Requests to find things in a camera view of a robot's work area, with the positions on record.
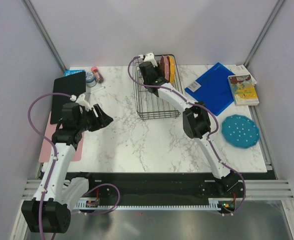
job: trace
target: gray wall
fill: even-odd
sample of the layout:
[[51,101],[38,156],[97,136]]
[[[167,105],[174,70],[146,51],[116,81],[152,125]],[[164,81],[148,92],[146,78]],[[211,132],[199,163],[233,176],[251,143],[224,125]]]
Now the gray wall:
[[[30,103],[62,75],[20,0],[0,0],[0,240],[8,239],[41,139],[27,121]],[[50,98],[32,118],[44,130]]]
[[294,0],[285,3],[249,70],[258,81],[258,109],[275,168],[294,193]]
[[150,51],[175,54],[181,65],[242,64],[277,2],[30,1],[67,68],[126,66]]

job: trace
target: pink cutting board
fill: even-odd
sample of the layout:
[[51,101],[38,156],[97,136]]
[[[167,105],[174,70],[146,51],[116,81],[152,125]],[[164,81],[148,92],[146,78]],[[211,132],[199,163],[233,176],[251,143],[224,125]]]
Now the pink cutting board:
[[[57,126],[57,124],[50,124],[50,116],[51,116],[51,112],[49,113],[49,118],[48,118],[46,131],[45,131],[45,136],[49,139],[51,139],[52,134],[56,131],[56,126]],[[72,159],[73,162],[79,161],[81,159],[82,145],[83,145],[83,134],[82,134],[82,139],[78,144],[77,151],[75,155],[73,156],[73,159]],[[50,143],[47,142],[46,140],[42,141],[39,162],[40,163],[49,162],[50,153],[51,153]]]

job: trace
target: blue folder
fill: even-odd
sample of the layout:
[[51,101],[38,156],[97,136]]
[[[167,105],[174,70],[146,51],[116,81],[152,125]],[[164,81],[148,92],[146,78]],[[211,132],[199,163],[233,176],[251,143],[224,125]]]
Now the blue folder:
[[196,80],[200,87],[195,92],[188,87],[185,90],[197,101],[203,101],[207,108],[218,116],[233,102],[228,81],[228,76],[231,75],[235,74],[221,63],[217,63]]

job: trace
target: table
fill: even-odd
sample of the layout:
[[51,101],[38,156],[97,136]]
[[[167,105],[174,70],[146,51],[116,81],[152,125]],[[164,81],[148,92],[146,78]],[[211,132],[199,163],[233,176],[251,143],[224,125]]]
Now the table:
[[[201,76],[210,65],[179,65],[182,84],[188,86]],[[71,67],[71,70],[90,67]],[[178,118],[151,119],[143,121],[135,110],[133,82],[126,66],[99,67],[105,78],[97,84],[90,97],[90,104],[100,104],[114,122],[108,127],[84,134],[81,161],[71,162],[68,172],[101,173],[207,173],[210,166],[192,139],[182,128],[182,116]],[[230,115],[251,117],[248,106],[227,107],[219,116],[222,121]],[[211,118],[211,128],[215,124]],[[221,130],[212,138],[227,164],[243,173],[267,171],[259,143],[249,149],[236,148],[227,143]]]

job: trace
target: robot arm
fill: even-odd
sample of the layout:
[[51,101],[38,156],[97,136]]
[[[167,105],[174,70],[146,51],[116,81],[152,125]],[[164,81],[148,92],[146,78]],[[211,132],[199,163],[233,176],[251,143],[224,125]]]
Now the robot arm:
[[192,105],[198,104],[205,107],[204,103],[194,102],[185,96],[180,97],[177,95],[177,90],[162,77],[158,65],[155,64],[153,53],[149,53],[146,56],[140,55],[140,58],[144,59],[144,62],[139,64],[139,68],[147,90],[157,97],[166,100],[182,113],[185,134],[189,138],[194,139],[203,151],[221,190],[223,192],[229,191],[238,181],[235,177],[236,174],[221,163],[226,162],[224,156],[218,151],[214,140],[208,139],[211,131],[208,112]]
[[25,200],[21,211],[31,232],[39,232],[38,209],[44,185],[49,178],[42,207],[42,227],[44,233],[65,233],[70,224],[71,211],[79,199],[88,191],[88,179],[73,178],[63,191],[69,164],[77,150],[84,131],[96,131],[108,126],[113,119],[105,114],[99,105],[93,108],[82,94],[76,102],[66,103],[62,107],[62,118],[57,124],[52,142],[57,148],[57,160],[51,148],[50,160],[39,188],[32,200]]
[[[164,83],[162,86],[167,87],[171,90],[176,90],[170,83]],[[230,170],[219,162],[217,156],[213,152],[213,149],[211,148],[207,138],[209,132],[206,132],[202,136],[199,136],[194,130],[197,125],[200,125],[199,128],[203,128],[204,131],[210,130],[210,120],[208,113],[199,107],[195,107],[190,105],[189,103],[186,103],[178,95],[174,94],[170,90],[160,88],[158,89],[158,94],[159,98],[166,100],[183,114],[184,131],[187,136],[193,138],[194,141],[201,148],[202,152],[209,162],[213,176],[217,179],[226,177],[230,173]],[[211,140],[211,143],[214,145],[215,149],[218,149],[213,140]],[[223,162],[226,162],[224,156],[220,154],[220,152],[218,152],[218,154],[220,159]]]

